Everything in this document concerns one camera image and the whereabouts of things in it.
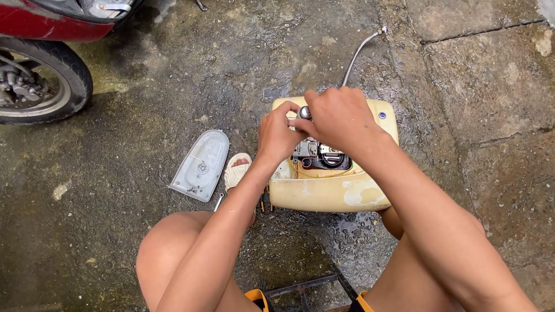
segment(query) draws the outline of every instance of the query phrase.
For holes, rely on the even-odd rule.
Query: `person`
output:
[[[261,119],[256,158],[232,159],[225,177],[229,196],[217,212],[174,213],[146,235],[137,256],[137,277],[151,312],[269,310],[260,291],[245,295],[231,274],[260,194],[278,165],[308,135],[349,155],[392,204],[381,217],[398,245],[351,312],[537,311],[481,223],[376,124],[361,90],[308,91],[305,99],[312,122],[288,120],[287,112],[299,110],[292,102]]]

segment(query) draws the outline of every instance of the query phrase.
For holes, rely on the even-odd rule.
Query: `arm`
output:
[[[537,311],[477,220],[375,123],[362,91],[343,87],[305,99],[314,122],[298,119],[294,126],[344,151],[372,176],[432,274],[467,311]]]
[[[260,121],[255,160],[181,260],[156,312],[216,309],[260,194],[278,165],[306,138],[305,133],[289,129],[286,113],[298,109],[285,102]]]

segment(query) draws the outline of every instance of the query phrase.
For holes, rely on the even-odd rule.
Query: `motorcycle tire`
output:
[[[17,53],[46,66],[63,80],[60,101],[50,109],[21,113],[0,109],[0,124],[39,124],[68,118],[83,109],[93,93],[93,79],[83,60],[63,42],[0,37],[0,50]]]

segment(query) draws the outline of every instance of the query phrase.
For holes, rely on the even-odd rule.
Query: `sandal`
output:
[[[238,165],[232,167],[233,163],[235,163],[239,159],[246,159],[249,163]],[[245,172],[249,169],[250,164],[253,163],[252,158],[247,153],[239,153],[231,157],[228,161],[227,167],[225,167],[224,172],[224,184],[225,184],[225,192],[227,193],[230,188],[234,188],[239,184]]]

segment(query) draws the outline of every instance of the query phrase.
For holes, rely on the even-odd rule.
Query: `wet concrete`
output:
[[[272,100],[340,85],[382,24],[390,32],[361,52],[349,85],[392,103],[403,149],[480,218],[540,311],[555,309],[554,39],[534,3],[470,28],[450,23],[484,4],[457,4],[455,15],[401,0],[206,5],[147,1],[115,35],[73,44],[93,73],[90,107],[57,124],[0,127],[0,309],[143,311],[140,240],[164,216],[217,200],[165,187],[192,143],[222,129],[230,155],[254,155]],[[361,291],[395,244],[375,213],[276,209],[259,213],[234,275],[245,290],[271,288],[334,261]],[[315,310],[347,303],[338,285],[309,299]],[[274,303],[289,311],[295,300]]]

